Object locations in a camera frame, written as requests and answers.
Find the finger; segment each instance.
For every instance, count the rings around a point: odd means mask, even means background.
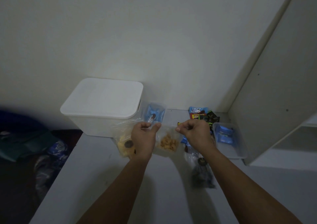
[[[186,136],[186,134],[189,132],[188,129],[186,129],[185,127],[182,127],[182,126],[177,126],[176,129],[175,129],[178,133],[181,133],[183,135]]]
[[[179,125],[179,128],[180,128],[180,129],[181,129],[181,128],[185,128],[185,129],[187,129],[187,130],[192,129],[192,128],[198,123],[198,121],[199,121],[199,120],[197,120],[197,119],[187,120],[187,121],[181,123],[181,124]]]
[[[151,123],[148,123],[148,122],[139,122],[137,124],[134,125],[134,128],[135,129],[142,129],[142,128],[148,128],[151,126]]]
[[[153,125],[151,132],[156,133],[160,128],[161,128],[162,124],[160,122],[156,123],[155,125]]]

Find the white table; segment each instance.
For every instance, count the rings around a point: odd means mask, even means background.
[[[187,112],[168,111],[164,122],[169,124],[188,118]],[[220,116],[228,121],[226,115]],[[127,162],[112,139],[83,134],[30,223],[76,223]],[[317,173],[232,162],[302,222],[317,219]],[[154,154],[129,223],[238,223],[216,180],[216,189],[197,190],[190,187],[190,176],[183,148],[171,158]]]

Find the person's right hand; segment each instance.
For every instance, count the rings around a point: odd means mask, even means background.
[[[212,142],[209,124],[204,120],[187,120],[175,130],[185,135],[191,146],[202,155],[206,150],[216,148]]]

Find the dark floor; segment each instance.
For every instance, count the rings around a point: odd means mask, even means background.
[[[80,130],[54,130],[52,134],[73,150]],[[0,224],[27,224],[40,205],[35,190],[34,164],[40,156],[33,155],[17,162],[0,158]]]

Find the clear plastic container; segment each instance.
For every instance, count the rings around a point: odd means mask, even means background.
[[[176,152],[183,136],[176,132],[176,126],[164,125],[156,133],[156,147],[164,151]]]
[[[216,132],[217,126],[224,126],[226,128],[233,128],[233,144],[222,143],[218,141],[218,134]],[[241,132],[239,128],[232,123],[214,123],[212,125],[214,136],[216,140],[217,149],[226,157],[231,159],[244,159],[247,158],[247,149],[245,147]]]

